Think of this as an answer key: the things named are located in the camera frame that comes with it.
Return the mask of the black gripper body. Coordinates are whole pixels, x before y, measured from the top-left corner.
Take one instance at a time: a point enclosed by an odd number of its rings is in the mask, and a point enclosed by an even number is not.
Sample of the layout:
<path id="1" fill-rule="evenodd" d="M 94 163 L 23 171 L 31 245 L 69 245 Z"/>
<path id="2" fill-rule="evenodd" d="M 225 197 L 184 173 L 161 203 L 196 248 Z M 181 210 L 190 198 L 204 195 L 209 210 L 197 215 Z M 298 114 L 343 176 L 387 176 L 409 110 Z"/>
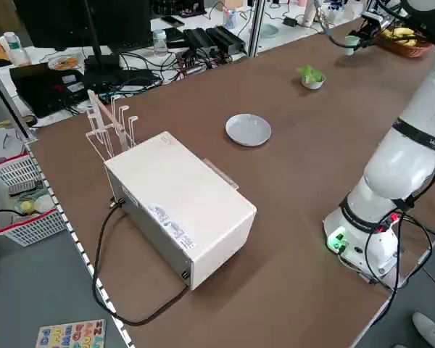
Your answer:
<path id="1" fill-rule="evenodd" d="M 374 37 L 381 32 L 381 23 L 377 20 L 364 20 L 360 27 L 361 37 Z"/>

